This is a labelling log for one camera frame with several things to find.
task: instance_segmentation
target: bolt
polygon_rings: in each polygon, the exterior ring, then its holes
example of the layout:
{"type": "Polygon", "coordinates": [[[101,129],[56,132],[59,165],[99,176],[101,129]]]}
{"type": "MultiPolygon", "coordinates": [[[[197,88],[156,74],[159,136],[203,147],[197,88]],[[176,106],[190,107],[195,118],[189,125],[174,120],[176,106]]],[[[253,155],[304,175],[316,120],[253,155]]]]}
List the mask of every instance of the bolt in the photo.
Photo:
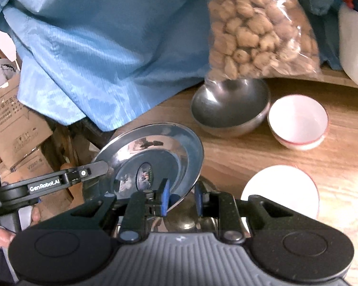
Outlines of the bolt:
{"type": "Polygon", "coordinates": [[[230,230],[224,233],[224,238],[230,242],[237,242],[243,238],[243,235],[240,232],[230,230]]]}
{"type": "Polygon", "coordinates": [[[119,237],[126,242],[137,242],[139,241],[139,234],[135,231],[126,230],[123,231],[119,237]]]}

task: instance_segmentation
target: transparent plastic bag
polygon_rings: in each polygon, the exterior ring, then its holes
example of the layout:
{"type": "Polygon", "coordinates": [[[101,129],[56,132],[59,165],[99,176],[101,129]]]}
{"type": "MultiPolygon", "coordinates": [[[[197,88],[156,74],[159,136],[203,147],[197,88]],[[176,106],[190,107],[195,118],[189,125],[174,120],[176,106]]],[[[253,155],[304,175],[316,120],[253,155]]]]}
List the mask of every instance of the transparent plastic bag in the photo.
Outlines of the transparent plastic bag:
{"type": "Polygon", "coordinates": [[[298,0],[211,0],[212,81],[320,72],[318,44],[298,0]]]}

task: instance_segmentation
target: white container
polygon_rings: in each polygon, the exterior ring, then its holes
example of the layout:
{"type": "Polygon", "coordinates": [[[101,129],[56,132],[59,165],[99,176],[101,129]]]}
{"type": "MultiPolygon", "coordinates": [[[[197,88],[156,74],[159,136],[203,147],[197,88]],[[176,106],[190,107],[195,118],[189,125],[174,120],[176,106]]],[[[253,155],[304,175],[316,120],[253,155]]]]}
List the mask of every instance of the white container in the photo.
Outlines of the white container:
{"type": "Polygon", "coordinates": [[[358,85],[358,12],[346,4],[339,11],[339,38],[342,67],[358,85]]]}

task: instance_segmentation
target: bowl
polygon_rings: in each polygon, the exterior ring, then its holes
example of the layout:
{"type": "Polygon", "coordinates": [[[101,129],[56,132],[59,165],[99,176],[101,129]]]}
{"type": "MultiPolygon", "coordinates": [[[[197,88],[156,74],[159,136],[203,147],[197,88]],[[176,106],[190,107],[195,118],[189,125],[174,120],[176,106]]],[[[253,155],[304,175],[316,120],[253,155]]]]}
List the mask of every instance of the bowl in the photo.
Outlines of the bowl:
{"type": "MultiPolygon", "coordinates": [[[[297,213],[317,219],[320,195],[312,178],[304,171],[289,165],[274,165],[258,172],[245,186],[241,200],[259,195],[297,213]]],[[[249,231],[245,218],[244,227],[249,231]]]]}
{"type": "Polygon", "coordinates": [[[300,94],[278,99],[271,107],[268,123],[274,137],[292,150],[318,147],[329,129],[329,116],[316,100],[300,94]]]}
{"type": "Polygon", "coordinates": [[[269,87],[259,79],[206,81],[191,102],[192,116],[201,128],[223,138],[255,130],[269,108],[269,87]]]}
{"type": "Polygon", "coordinates": [[[201,140],[191,129],[162,122],[116,137],[92,162],[100,160],[108,163],[109,171],[83,183],[85,201],[106,193],[127,199],[138,190],[157,190],[162,179],[169,179],[171,210],[199,178],[204,150],[201,140]]]}

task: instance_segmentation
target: gray ribbed surface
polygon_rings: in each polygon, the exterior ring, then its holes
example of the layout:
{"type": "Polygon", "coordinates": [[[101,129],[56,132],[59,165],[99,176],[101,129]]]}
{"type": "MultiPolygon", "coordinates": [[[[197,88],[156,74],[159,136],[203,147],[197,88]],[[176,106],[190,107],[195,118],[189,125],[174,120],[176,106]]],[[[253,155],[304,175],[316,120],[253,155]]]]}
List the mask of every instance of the gray ribbed surface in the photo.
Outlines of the gray ribbed surface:
{"type": "MultiPolygon", "coordinates": [[[[32,286],[20,282],[19,286],[32,286]]],[[[256,267],[243,248],[226,245],[211,233],[150,233],[122,247],[113,262],[79,286],[294,286],[256,267]]],[[[324,286],[347,286],[342,280],[324,286]]]]}

